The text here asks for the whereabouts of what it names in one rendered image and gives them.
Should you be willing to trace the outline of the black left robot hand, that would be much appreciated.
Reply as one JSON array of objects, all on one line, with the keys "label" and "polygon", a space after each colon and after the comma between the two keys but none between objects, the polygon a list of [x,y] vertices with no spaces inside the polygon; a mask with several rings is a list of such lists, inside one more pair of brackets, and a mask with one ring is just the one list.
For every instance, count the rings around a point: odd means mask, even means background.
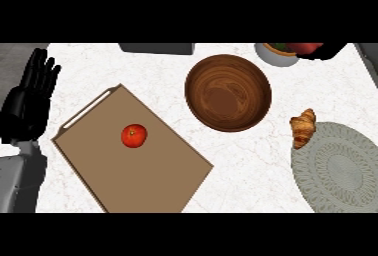
[{"label": "black left robot hand", "polygon": [[25,66],[20,83],[10,89],[0,110],[3,144],[36,141],[45,131],[50,97],[60,66],[47,50],[35,48]]}]

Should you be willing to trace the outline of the brown wooden bowl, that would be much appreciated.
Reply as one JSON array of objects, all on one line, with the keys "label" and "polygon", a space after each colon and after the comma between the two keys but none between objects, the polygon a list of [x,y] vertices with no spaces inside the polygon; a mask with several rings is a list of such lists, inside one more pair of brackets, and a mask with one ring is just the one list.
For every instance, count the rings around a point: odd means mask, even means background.
[{"label": "brown wooden bowl", "polygon": [[184,97],[197,120],[214,130],[239,132],[262,120],[271,103],[267,77],[242,57],[220,54],[192,67]]}]

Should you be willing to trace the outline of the grey round woven placemat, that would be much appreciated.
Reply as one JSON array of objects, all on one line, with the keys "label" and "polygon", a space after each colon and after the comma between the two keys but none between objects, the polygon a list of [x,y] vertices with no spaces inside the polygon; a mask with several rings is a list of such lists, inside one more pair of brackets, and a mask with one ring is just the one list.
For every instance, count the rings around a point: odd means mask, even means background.
[{"label": "grey round woven placemat", "polygon": [[378,213],[378,146],[348,126],[317,122],[290,150],[293,180],[314,212]]}]

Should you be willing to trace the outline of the dark grey flat object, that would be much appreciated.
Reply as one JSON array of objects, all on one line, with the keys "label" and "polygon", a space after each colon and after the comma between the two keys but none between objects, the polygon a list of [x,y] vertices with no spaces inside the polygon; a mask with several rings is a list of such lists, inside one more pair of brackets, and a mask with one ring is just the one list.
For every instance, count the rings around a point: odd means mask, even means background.
[{"label": "dark grey flat object", "polygon": [[124,52],[192,55],[193,43],[119,43],[119,48]]}]

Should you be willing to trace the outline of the brown cutting board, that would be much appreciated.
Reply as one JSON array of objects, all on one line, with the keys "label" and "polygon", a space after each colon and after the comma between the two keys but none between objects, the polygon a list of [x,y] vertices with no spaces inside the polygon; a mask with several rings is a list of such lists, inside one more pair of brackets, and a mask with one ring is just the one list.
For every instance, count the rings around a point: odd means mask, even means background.
[{"label": "brown cutting board", "polygon": [[[130,124],[147,130],[138,148],[121,142]],[[121,85],[107,88],[62,124],[53,143],[107,212],[181,211],[212,169]]]}]

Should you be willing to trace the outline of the pale grey round pot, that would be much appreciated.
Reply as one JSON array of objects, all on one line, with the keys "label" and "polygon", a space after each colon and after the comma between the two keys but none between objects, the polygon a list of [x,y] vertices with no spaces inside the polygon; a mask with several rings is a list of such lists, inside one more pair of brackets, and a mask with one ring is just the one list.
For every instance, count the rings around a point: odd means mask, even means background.
[{"label": "pale grey round pot", "polygon": [[298,62],[293,53],[276,50],[267,43],[255,44],[255,52],[261,60],[276,67],[289,67]]}]

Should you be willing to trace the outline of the golden brown croissant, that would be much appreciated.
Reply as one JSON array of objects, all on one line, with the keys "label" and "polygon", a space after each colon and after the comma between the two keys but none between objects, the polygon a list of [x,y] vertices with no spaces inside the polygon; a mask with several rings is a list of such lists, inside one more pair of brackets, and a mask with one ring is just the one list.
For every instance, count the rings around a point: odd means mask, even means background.
[{"label": "golden brown croissant", "polygon": [[293,138],[293,148],[299,149],[310,141],[316,132],[316,114],[311,108],[305,109],[298,117],[289,120]]}]

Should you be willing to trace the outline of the red round fruit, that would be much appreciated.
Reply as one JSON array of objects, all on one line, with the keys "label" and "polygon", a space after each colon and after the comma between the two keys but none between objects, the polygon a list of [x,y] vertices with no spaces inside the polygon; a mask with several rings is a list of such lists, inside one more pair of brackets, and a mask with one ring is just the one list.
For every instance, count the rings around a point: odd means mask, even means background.
[{"label": "red round fruit", "polygon": [[321,43],[287,43],[287,48],[299,55],[311,54]]}]

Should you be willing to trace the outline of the grey slanted appliance edge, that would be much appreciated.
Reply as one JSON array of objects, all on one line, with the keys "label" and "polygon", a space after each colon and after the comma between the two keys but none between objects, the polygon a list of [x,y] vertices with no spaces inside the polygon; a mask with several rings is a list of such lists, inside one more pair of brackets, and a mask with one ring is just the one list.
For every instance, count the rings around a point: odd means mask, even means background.
[{"label": "grey slanted appliance edge", "polygon": [[354,44],[372,80],[378,85],[378,43]]}]

